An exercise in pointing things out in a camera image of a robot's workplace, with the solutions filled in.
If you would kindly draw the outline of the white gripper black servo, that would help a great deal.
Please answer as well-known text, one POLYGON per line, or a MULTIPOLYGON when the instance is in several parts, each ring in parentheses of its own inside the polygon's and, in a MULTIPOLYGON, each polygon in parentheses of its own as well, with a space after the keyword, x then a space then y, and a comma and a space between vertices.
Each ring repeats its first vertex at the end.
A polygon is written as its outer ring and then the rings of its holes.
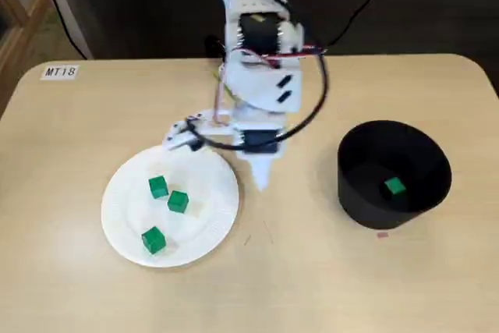
POLYGON ((235 108, 232 113, 233 144, 244 146, 238 156, 250 165, 259 191, 268 187, 273 161, 281 158, 279 143, 271 143, 285 132, 285 113, 258 108, 235 108))

